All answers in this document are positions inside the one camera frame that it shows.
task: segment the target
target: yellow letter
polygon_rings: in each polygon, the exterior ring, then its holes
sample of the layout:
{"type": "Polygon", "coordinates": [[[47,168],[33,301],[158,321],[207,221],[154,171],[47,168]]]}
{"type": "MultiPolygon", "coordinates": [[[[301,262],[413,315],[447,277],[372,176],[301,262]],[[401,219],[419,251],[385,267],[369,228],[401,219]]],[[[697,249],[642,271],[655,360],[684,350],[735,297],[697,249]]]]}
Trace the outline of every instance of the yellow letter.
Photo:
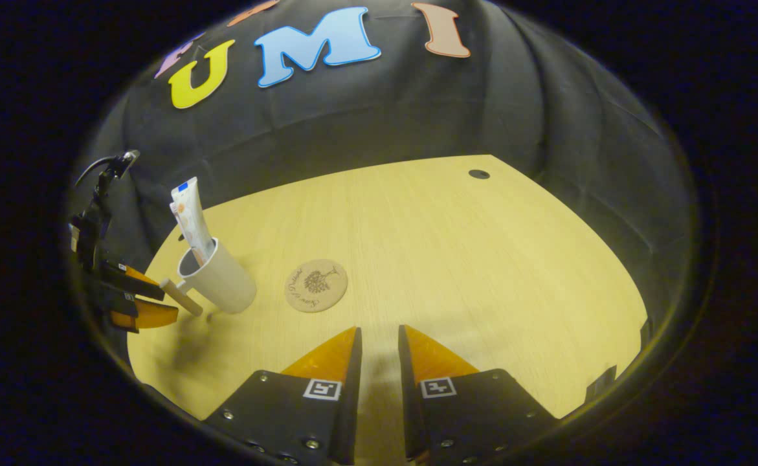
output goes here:
{"type": "Polygon", "coordinates": [[[188,109],[215,92],[226,77],[226,58],[232,44],[234,44],[234,39],[218,45],[203,56],[209,59],[209,77],[206,78],[205,83],[195,89],[192,89],[192,69],[197,65],[196,60],[172,74],[169,78],[169,85],[172,87],[172,105],[178,109],[188,109]]]}

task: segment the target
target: cable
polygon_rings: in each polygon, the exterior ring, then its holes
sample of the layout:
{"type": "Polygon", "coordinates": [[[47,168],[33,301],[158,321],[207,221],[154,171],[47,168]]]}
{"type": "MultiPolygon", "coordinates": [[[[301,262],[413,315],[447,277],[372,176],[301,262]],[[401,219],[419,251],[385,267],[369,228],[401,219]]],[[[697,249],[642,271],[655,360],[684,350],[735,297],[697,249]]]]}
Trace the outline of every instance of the cable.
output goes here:
{"type": "Polygon", "coordinates": [[[87,175],[88,172],[90,172],[91,170],[97,167],[100,167],[100,165],[102,165],[103,163],[111,162],[116,159],[117,157],[103,157],[103,159],[100,159],[94,163],[91,163],[91,165],[89,165],[89,167],[86,168],[84,172],[82,172],[82,174],[80,175],[80,178],[76,180],[76,183],[74,183],[74,188],[80,185],[80,182],[82,182],[82,179],[85,178],[85,175],[87,175]]]}

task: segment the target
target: tree drawing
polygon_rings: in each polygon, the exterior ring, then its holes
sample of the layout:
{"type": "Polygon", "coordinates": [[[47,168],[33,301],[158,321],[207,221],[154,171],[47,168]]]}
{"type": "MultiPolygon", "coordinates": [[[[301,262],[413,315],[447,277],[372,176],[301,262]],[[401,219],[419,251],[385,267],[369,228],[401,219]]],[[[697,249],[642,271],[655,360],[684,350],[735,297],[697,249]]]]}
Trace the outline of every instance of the tree drawing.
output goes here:
{"type": "Polygon", "coordinates": [[[336,271],[335,268],[326,274],[322,274],[320,271],[314,271],[309,274],[307,278],[304,278],[304,286],[310,293],[319,294],[320,292],[329,289],[329,284],[326,283],[326,278],[330,274],[338,274],[338,271],[336,271]]]}

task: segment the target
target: cork coaster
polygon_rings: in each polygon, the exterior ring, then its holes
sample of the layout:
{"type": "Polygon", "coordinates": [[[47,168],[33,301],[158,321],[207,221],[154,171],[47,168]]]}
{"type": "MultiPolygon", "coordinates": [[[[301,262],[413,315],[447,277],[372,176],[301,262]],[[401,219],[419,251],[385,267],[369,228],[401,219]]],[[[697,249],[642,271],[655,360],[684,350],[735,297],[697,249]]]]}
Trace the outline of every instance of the cork coaster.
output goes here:
{"type": "Polygon", "coordinates": [[[284,295],[295,309],[317,313],[338,303],[346,289],[344,268],[331,260],[319,259],[303,263],[287,277],[284,295]]]}

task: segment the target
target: toothpaste tube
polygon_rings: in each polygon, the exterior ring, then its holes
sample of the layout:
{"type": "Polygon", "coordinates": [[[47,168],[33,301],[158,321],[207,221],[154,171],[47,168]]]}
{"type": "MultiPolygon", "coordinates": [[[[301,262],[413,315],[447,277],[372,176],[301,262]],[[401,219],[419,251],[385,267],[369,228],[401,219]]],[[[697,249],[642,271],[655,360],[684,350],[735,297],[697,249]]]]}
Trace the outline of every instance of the toothpaste tube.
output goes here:
{"type": "Polygon", "coordinates": [[[172,189],[173,203],[169,204],[175,214],[183,237],[189,242],[197,264],[202,266],[215,252],[212,236],[206,227],[201,208],[201,196],[197,191],[197,177],[172,189]]]}

